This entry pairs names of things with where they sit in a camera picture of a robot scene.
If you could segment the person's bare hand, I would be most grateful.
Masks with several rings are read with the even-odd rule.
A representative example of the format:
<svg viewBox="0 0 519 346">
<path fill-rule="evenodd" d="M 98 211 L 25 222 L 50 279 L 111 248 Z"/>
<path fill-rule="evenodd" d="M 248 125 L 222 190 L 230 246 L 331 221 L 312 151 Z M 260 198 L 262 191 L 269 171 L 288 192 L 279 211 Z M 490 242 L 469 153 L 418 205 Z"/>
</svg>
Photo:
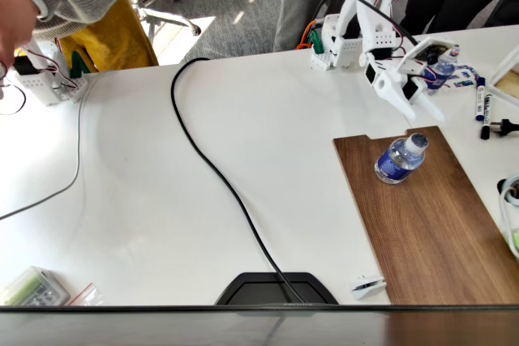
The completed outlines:
<svg viewBox="0 0 519 346">
<path fill-rule="evenodd" d="M 31 40 L 38 15 L 32 0 L 1 0 L 1 64 L 7 69 L 15 50 Z"/>
</svg>

